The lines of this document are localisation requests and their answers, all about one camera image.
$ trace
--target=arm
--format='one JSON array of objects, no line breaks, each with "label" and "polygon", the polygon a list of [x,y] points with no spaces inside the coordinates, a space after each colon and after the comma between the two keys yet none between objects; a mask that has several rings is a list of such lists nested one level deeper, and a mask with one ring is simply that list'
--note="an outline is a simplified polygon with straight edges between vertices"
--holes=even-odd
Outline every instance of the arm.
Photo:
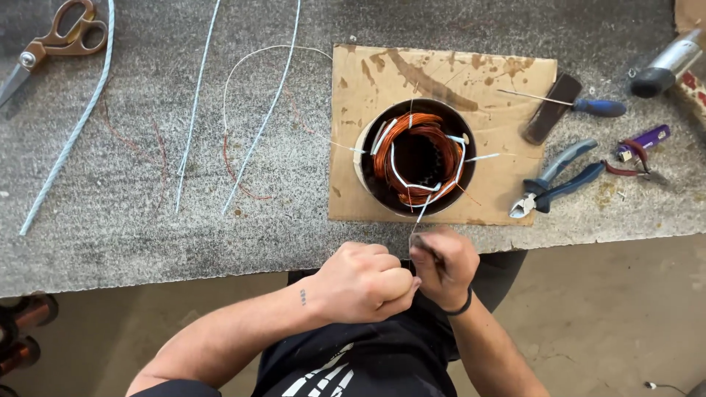
[{"label": "arm", "polygon": [[171,379],[218,389],[269,345],[331,323],[382,321],[412,304],[419,278],[377,244],[348,242],[317,274],[196,320],[167,342],[127,395]]},{"label": "arm", "polygon": [[[437,267],[433,257],[417,247],[410,256],[422,279],[421,291],[441,309],[454,312],[468,298],[480,258],[471,242],[448,227],[420,233],[445,267]],[[548,396],[549,392],[517,351],[510,336],[473,294],[471,306],[449,317],[463,367],[481,396]]]}]

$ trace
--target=scissor blade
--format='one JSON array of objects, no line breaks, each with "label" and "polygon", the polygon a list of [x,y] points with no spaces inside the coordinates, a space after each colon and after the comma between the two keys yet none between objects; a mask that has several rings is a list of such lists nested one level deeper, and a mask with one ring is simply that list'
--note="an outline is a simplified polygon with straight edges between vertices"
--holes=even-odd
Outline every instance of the scissor blade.
[{"label": "scissor blade", "polygon": [[0,107],[5,105],[5,102],[10,99],[12,94],[17,91],[20,85],[22,85],[29,76],[30,72],[27,69],[23,68],[20,64],[15,66],[15,70],[12,71],[10,77],[8,77],[2,87],[0,87]]}]

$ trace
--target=gray speckled countertop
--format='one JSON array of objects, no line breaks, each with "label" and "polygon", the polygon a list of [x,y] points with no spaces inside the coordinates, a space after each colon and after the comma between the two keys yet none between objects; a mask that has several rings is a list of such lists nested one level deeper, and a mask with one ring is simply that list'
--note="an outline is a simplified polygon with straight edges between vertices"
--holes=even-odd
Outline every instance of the gray speckled countertop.
[{"label": "gray speckled countertop", "polygon": [[[0,79],[16,56],[49,28],[61,0],[6,0],[0,5]],[[106,0],[96,0],[106,18]],[[287,44],[294,0],[223,0],[198,106],[180,214],[174,214],[179,166],[198,67],[214,1],[118,0],[107,87],[117,131],[160,162],[152,119],[164,137],[161,167],[112,135],[97,108],[74,146],[27,237],[18,231],[49,169],[79,118],[102,68],[101,54],[50,59],[0,109],[0,296],[161,283],[319,266],[346,240],[386,244],[404,255],[409,225],[327,219],[329,147],[292,122],[286,97],[275,108],[244,185],[232,188],[222,160],[222,89],[245,54]],[[600,147],[583,163],[610,156],[615,142],[655,124],[674,135],[655,166],[672,191],[604,175],[557,202],[534,227],[457,226],[479,250],[552,247],[690,235],[706,231],[706,134],[672,95],[640,100],[628,93],[628,70],[644,67],[674,34],[669,0],[304,0],[297,44],[331,53],[335,42],[381,47],[454,49],[555,58],[585,94],[627,102],[617,120],[569,114],[547,143],[553,155],[579,138]],[[228,153],[242,159],[270,106],[286,49],[256,55],[231,82]],[[703,65],[696,68],[704,76]],[[305,122],[329,134],[331,62],[297,50],[287,79]],[[569,178],[567,172],[562,177]],[[615,191],[624,191],[622,201]]]}]

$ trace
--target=copper winding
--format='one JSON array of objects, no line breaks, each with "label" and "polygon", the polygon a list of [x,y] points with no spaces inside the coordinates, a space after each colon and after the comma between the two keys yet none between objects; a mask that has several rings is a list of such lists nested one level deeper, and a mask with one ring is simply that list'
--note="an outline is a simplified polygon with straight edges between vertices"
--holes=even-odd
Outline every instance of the copper winding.
[{"label": "copper winding", "polygon": [[[455,175],[458,171],[459,164],[461,166],[461,172],[463,172],[463,163],[461,161],[462,148],[458,143],[447,138],[446,134],[441,131],[441,126],[439,125],[442,122],[441,117],[435,114],[414,113],[412,115],[411,129],[409,128],[409,117],[409,113],[396,117],[397,123],[380,142],[380,148],[377,154],[373,155],[373,172],[376,178],[388,181],[392,188],[397,191],[397,196],[402,203],[409,204],[410,206],[418,206],[426,203],[429,194],[431,194],[430,200],[434,200],[445,196],[453,190],[444,189],[455,183]],[[385,125],[389,126],[392,120],[394,119],[389,119]],[[390,149],[392,148],[392,143],[395,138],[404,131],[408,131],[411,135],[427,137],[441,154],[441,161],[443,163],[442,186],[438,191],[431,192],[418,187],[407,188],[397,176],[395,176],[392,169],[392,161],[390,161]],[[415,182],[407,181],[402,175],[400,175],[400,177],[406,184],[415,184]]]}]

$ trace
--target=diagonal cutting pliers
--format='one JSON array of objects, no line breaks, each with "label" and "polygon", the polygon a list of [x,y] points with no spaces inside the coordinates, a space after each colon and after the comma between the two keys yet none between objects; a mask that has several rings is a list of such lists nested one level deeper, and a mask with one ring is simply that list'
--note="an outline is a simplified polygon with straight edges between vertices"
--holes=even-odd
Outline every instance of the diagonal cutting pliers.
[{"label": "diagonal cutting pliers", "polygon": [[589,164],[569,182],[551,189],[549,188],[556,176],[564,171],[572,161],[597,146],[598,142],[593,138],[574,143],[550,162],[538,178],[525,179],[523,181],[525,194],[523,194],[522,198],[517,200],[510,209],[510,217],[523,218],[533,209],[537,209],[537,211],[541,213],[548,213],[550,204],[554,199],[571,194],[580,187],[596,180],[606,168],[605,165],[600,162]]}]

